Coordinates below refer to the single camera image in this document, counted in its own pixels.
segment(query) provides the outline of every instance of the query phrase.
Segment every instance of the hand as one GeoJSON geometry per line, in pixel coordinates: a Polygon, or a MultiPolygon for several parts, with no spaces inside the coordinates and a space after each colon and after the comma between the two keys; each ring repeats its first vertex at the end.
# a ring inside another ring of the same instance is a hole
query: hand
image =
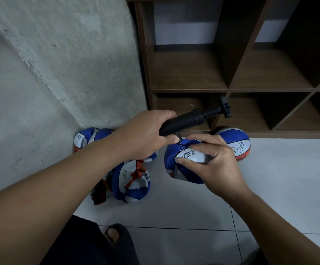
{"type": "Polygon", "coordinates": [[[191,134],[187,138],[205,141],[206,143],[193,144],[189,147],[208,154],[213,159],[206,165],[184,158],[179,158],[178,163],[195,172],[211,192],[227,200],[234,199],[237,195],[249,191],[237,165],[233,150],[222,137],[209,134],[191,134]]]}
{"type": "Polygon", "coordinates": [[[176,135],[159,136],[162,124],[175,117],[176,113],[169,110],[142,111],[109,137],[119,147],[118,152],[125,154],[125,161],[145,159],[163,146],[179,142],[176,135]]]}

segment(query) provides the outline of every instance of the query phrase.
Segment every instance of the foot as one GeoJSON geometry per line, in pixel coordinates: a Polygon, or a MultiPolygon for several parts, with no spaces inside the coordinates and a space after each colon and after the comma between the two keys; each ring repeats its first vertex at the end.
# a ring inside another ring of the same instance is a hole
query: foot
{"type": "Polygon", "coordinates": [[[117,242],[117,240],[119,239],[119,233],[118,233],[118,231],[115,230],[115,229],[113,229],[113,228],[109,228],[109,229],[107,230],[107,234],[104,233],[103,235],[106,237],[106,239],[109,241],[110,244],[114,244],[114,243],[117,242]]]}

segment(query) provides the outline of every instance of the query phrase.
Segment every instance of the dark wooden cabinet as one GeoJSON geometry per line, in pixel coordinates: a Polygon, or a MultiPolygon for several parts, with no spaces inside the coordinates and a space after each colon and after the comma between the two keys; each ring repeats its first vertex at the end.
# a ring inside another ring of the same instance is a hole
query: dark wooden cabinet
{"type": "Polygon", "coordinates": [[[251,137],[320,138],[320,0],[300,0],[277,42],[255,43],[274,0],[223,0],[212,44],[155,42],[154,4],[134,3],[149,109],[178,115],[218,103],[232,117],[184,130],[222,126],[251,137]]]}

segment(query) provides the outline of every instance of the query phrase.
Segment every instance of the thumbs-up logo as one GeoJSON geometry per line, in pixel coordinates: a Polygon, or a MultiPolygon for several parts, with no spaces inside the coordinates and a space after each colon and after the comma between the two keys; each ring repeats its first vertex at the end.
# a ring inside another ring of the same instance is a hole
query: thumbs-up logo
{"type": "Polygon", "coordinates": [[[243,142],[240,142],[237,144],[237,147],[240,149],[240,152],[242,152],[243,148],[245,147],[245,144],[243,142]]]}

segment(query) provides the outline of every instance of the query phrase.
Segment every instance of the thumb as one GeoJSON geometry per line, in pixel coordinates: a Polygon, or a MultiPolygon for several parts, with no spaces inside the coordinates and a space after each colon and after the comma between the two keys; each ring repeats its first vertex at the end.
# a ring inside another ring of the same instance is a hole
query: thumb
{"type": "Polygon", "coordinates": [[[177,162],[181,165],[183,165],[185,168],[188,168],[192,172],[196,173],[198,176],[202,177],[201,174],[203,173],[203,170],[205,169],[205,165],[202,165],[200,163],[194,162],[192,160],[188,160],[185,158],[179,158],[177,162]]]}
{"type": "Polygon", "coordinates": [[[180,141],[180,139],[174,134],[168,135],[164,138],[165,138],[165,145],[175,144],[180,141]]]}

